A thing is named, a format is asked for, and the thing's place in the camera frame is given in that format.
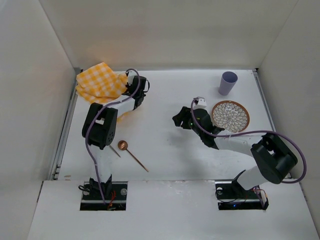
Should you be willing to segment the yellow white checkered cloth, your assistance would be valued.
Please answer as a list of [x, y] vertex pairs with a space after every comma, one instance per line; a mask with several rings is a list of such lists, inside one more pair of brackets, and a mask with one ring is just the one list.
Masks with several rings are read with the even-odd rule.
[[128, 77], [114, 72], [101, 62], [76, 76], [76, 91], [89, 103], [106, 104], [120, 97], [126, 91]]

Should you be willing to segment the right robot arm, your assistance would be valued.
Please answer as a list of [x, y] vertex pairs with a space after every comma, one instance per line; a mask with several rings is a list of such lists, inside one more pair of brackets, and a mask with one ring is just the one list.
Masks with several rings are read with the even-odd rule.
[[276, 134], [230, 136], [226, 129], [213, 125], [204, 108], [193, 110], [184, 106], [172, 120], [177, 127], [193, 130], [209, 148], [233, 151], [254, 159], [256, 166], [240, 172], [232, 180], [237, 189], [248, 191], [266, 182], [278, 185], [298, 163], [297, 157]]

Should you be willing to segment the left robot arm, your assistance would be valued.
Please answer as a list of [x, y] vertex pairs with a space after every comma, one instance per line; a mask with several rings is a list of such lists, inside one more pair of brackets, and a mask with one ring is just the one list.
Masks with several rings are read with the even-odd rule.
[[94, 150], [102, 151], [113, 142], [118, 118], [137, 109], [149, 89], [150, 83], [147, 78], [139, 75], [131, 76], [124, 93], [118, 98], [105, 105], [96, 102], [90, 105], [82, 127], [85, 147], [93, 161], [94, 169], [94, 174], [85, 187], [90, 195], [100, 195], [105, 200], [112, 191], [110, 161], [98, 157]]

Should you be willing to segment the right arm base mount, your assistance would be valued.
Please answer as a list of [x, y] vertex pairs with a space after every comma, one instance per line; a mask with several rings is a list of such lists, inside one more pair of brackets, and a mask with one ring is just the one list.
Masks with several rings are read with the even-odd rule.
[[265, 211], [269, 207], [268, 195], [259, 185], [244, 190], [232, 184], [231, 181], [216, 181], [215, 197], [220, 211]]

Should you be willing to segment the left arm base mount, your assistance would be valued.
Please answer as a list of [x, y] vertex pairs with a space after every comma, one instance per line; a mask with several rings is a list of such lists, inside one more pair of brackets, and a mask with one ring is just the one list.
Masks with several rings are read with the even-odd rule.
[[127, 207], [128, 182], [113, 182], [108, 196], [104, 197], [105, 203], [99, 190], [90, 191], [89, 182], [79, 185], [82, 191], [81, 211], [125, 211]]

